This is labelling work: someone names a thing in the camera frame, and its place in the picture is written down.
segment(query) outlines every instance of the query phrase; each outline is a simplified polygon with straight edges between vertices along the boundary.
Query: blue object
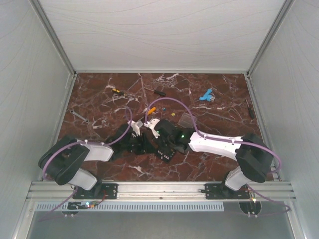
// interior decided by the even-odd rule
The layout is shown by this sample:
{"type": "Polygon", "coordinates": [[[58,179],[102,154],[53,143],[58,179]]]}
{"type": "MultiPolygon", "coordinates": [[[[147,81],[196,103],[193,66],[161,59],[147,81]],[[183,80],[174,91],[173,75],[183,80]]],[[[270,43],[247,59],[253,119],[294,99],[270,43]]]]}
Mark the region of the blue object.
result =
{"type": "Polygon", "coordinates": [[[204,96],[199,97],[199,100],[200,100],[200,101],[210,101],[211,98],[213,97],[213,96],[211,95],[212,92],[213,92],[213,90],[212,90],[211,88],[209,88],[209,89],[207,90],[207,92],[205,93],[204,96]]]}

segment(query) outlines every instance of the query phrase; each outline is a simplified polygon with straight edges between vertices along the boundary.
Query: red marble tabletop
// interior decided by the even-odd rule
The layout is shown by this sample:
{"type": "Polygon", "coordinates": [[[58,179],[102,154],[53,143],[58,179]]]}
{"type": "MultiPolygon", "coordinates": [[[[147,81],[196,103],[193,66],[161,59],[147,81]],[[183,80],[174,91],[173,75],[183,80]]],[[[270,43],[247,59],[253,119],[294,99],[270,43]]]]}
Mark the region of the red marble tabletop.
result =
{"type": "MultiPolygon", "coordinates": [[[[248,132],[260,135],[256,119],[251,119],[247,110],[245,99],[249,104],[251,99],[242,74],[80,73],[59,138],[72,134],[79,139],[104,141],[126,123],[126,106],[138,120],[149,103],[159,97],[144,87],[183,101],[197,117],[201,131],[225,136],[248,132]],[[113,88],[127,95],[114,95],[113,88]],[[213,90],[215,101],[200,101],[208,88],[213,90]],[[89,122],[72,114],[72,110],[89,122]]],[[[173,101],[160,101],[155,107],[151,118],[168,119],[176,125],[185,112],[173,101]]],[[[237,163],[232,159],[200,152],[177,153],[168,164],[154,155],[128,154],[114,162],[85,162],[82,166],[104,180],[123,181],[221,181],[235,167],[237,163]]]]}

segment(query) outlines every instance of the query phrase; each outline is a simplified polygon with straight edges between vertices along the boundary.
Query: blue clamp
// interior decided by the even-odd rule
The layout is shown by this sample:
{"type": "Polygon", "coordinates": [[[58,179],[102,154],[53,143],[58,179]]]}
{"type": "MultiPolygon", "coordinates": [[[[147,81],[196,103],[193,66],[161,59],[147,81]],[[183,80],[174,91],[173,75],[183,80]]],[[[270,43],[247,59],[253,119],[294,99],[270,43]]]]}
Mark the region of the blue clamp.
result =
{"type": "Polygon", "coordinates": [[[207,100],[207,101],[213,100],[214,101],[215,97],[211,95],[212,92],[213,92],[213,90],[211,88],[208,89],[203,97],[199,97],[199,100],[200,101],[205,101],[205,100],[207,100]]]}

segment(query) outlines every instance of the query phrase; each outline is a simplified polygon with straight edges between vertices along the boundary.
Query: wrench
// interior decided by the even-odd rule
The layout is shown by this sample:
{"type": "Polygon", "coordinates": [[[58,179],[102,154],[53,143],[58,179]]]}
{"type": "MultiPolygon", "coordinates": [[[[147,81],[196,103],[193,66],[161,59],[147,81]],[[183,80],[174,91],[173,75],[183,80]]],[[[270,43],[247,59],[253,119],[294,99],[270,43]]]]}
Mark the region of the wrench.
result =
{"type": "Polygon", "coordinates": [[[78,113],[74,112],[74,110],[71,110],[71,114],[74,114],[75,116],[79,117],[80,119],[82,119],[82,120],[85,121],[86,123],[89,122],[88,119],[86,119],[86,118],[80,116],[78,113]]]}

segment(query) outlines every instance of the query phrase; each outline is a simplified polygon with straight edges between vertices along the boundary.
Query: gray floor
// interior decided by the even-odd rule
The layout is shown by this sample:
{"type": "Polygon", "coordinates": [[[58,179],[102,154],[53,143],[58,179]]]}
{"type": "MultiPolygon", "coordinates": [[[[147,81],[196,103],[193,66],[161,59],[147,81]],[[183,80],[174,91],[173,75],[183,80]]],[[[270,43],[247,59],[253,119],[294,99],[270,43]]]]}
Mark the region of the gray floor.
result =
{"type": "MultiPolygon", "coordinates": [[[[280,210],[264,203],[261,214],[280,210]]],[[[40,223],[44,213],[37,212],[28,239],[293,238],[286,214],[249,219],[234,212],[240,212],[237,203],[225,204],[225,212],[82,212],[40,223]]]]}

